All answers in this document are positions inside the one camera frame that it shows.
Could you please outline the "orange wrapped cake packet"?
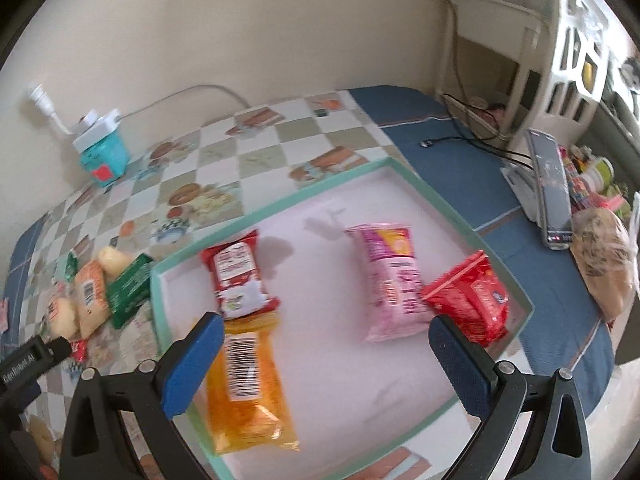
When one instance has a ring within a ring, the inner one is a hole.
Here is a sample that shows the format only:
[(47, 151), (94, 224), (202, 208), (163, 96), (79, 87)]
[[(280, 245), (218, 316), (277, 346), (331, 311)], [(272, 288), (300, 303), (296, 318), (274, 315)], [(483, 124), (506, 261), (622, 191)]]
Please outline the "orange wrapped cake packet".
[(103, 269), (96, 260), (88, 262), (76, 274), (75, 294), (80, 336), (89, 339), (111, 316)]

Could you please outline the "clear round bun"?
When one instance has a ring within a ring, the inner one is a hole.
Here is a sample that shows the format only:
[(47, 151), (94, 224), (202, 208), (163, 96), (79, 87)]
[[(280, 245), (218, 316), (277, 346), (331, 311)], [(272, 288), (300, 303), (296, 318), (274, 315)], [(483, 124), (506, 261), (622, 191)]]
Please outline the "clear round bun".
[(134, 257), (126, 252), (121, 252), (115, 247), (105, 246), (98, 252), (96, 261), (106, 276), (110, 280), (114, 280), (130, 266), (134, 261)]

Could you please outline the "white green lidded jar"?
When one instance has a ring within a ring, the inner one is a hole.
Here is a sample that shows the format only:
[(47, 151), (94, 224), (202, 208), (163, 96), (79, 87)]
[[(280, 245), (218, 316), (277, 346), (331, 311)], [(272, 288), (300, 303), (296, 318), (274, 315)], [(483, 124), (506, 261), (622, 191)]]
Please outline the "white green lidded jar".
[(611, 185), (614, 176), (614, 168), (605, 157), (593, 159), (580, 175), (590, 193), (605, 191)]

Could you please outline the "dark green snack packet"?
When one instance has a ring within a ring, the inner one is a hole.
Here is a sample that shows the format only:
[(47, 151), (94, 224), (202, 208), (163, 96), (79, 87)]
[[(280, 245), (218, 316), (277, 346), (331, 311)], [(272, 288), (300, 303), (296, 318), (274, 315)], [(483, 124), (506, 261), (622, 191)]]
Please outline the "dark green snack packet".
[(140, 254), (107, 286), (106, 298), (115, 330), (120, 330), (150, 299), (153, 266), (154, 260), (150, 256)]

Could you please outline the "small red candy packet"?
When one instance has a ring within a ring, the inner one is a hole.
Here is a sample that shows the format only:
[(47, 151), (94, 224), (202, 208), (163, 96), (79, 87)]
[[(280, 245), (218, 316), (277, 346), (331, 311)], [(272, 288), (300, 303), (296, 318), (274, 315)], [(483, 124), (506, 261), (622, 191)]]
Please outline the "small red candy packet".
[(77, 364), (85, 365), (88, 362), (88, 344), (85, 339), (77, 339), (70, 342), (70, 358)]

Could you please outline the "smartphone on stand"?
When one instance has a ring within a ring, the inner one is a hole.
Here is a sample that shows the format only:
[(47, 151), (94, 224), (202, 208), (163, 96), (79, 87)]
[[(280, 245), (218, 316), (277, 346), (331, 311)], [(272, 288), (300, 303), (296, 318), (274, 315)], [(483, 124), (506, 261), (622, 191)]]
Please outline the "smartphone on stand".
[(567, 250), (573, 241), (572, 207), (562, 156), (553, 136), (529, 129), (525, 139), (536, 185), (538, 224), (551, 250)]

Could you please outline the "checkered picture tablecloth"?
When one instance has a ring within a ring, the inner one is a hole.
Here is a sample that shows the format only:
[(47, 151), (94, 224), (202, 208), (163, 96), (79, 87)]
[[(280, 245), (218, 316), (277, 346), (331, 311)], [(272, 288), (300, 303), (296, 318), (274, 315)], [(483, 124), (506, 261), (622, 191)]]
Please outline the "checkered picture tablecloth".
[(399, 158), (390, 136), (442, 109), (426, 94), (377, 86), (258, 105), (134, 156), (107, 188), (89, 184), (18, 240), (4, 286), (4, 352), (48, 332), (47, 306), (69, 256), (112, 245), (163, 259), (331, 170)]

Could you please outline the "brown paper bag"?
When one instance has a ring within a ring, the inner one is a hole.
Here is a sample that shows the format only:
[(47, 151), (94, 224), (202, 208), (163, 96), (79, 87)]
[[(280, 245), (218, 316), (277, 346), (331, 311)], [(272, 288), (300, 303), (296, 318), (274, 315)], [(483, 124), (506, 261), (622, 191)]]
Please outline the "brown paper bag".
[(638, 248), (614, 212), (606, 208), (576, 212), (570, 252), (606, 322), (632, 306), (639, 291)]

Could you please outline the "orange snack packet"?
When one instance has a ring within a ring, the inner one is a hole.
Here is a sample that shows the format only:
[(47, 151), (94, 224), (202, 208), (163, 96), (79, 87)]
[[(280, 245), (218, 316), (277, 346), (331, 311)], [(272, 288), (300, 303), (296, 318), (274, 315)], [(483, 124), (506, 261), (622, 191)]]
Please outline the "orange snack packet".
[(299, 449), (272, 352), (278, 324), (274, 311), (224, 324), (224, 342), (206, 378), (207, 426), (218, 455), (258, 445)]

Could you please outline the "white power adapter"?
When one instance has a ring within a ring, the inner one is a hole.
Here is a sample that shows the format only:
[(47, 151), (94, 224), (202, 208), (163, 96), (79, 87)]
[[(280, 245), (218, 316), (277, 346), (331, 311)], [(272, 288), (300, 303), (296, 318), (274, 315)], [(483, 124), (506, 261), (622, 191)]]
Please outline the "white power adapter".
[(102, 116), (96, 110), (89, 110), (72, 128), (74, 149), (79, 154), (87, 151), (94, 144), (116, 131), (119, 123), (120, 111), (118, 108), (114, 108)]

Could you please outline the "light green white snack packet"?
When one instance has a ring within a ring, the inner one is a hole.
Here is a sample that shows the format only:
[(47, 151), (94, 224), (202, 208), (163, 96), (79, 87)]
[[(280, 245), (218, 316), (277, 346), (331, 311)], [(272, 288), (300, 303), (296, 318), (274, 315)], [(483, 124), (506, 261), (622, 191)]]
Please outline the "light green white snack packet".
[(61, 261), (61, 278), (65, 283), (71, 283), (78, 272), (78, 259), (74, 252), (69, 252)]

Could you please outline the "clear wrapped yellow bun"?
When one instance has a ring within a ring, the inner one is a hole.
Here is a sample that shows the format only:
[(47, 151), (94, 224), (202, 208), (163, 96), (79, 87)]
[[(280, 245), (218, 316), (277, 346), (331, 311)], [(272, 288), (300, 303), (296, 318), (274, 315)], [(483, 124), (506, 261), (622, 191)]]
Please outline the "clear wrapped yellow bun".
[(49, 328), (52, 336), (73, 340), (78, 333), (76, 307), (67, 297), (54, 297), (48, 304)]

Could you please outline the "red white snack packet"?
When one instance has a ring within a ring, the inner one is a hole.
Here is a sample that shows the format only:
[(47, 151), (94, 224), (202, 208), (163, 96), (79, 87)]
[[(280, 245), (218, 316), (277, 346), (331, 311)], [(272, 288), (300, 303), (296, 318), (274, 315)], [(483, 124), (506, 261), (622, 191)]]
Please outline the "red white snack packet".
[(232, 242), (200, 252), (212, 277), (218, 310), (226, 321), (277, 310), (280, 299), (270, 295), (257, 263), (258, 229)]

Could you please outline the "pink snack packet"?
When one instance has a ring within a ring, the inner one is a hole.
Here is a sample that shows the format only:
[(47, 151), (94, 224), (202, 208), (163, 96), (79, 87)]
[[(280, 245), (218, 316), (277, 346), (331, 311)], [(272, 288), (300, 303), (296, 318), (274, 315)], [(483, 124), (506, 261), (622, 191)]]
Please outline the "pink snack packet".
[(345, 233), (354, 242), (367, 277), (367, 342), (424, 332), (433, 312), (420, 299), (423, 287), (411, 231), (405, 223), (363, 223)]

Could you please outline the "white phone stand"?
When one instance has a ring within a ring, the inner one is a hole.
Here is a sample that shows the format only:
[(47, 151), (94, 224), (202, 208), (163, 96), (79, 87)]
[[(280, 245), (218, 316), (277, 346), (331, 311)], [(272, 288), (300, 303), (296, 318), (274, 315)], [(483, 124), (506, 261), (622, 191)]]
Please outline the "white phone stand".
[(539, 224), (538, 198), (533, 171), (512, 162), (506, 162), (500, 171), (521, 204), (526, 218)]

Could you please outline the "white plastic shelf unit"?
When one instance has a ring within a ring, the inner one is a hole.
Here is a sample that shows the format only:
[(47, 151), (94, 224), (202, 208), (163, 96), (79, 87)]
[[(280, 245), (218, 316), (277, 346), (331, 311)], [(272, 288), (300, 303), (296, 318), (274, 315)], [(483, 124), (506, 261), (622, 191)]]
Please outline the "white plastic shelf unit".
[(567, 146), (601, 102), (610, 28), (594, 0), (445, 0), (435, 87), (465, 125), (512, 153), (530, 129)]

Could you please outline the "teal toy box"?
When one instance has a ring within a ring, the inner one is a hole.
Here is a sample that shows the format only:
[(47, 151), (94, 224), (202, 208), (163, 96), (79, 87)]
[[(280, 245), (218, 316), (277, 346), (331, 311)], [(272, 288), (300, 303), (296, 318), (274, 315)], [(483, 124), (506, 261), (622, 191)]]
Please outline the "teal toy box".
[(80, 154), (80, 166), (97, 185), (105, 188), (125, 172), (129, 162), (126, 145), (117, 130)]

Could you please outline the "red foil snack packet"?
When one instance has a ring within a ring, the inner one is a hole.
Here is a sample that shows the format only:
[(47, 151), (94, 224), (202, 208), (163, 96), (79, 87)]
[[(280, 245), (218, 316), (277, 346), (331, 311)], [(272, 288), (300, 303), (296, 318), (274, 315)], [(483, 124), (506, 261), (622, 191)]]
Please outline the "red foil snack packet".
[(449, 316), (470, 341), (487, 348), (506, 333), (509, 294), (484, 250), (424, 285), (420, 299)]

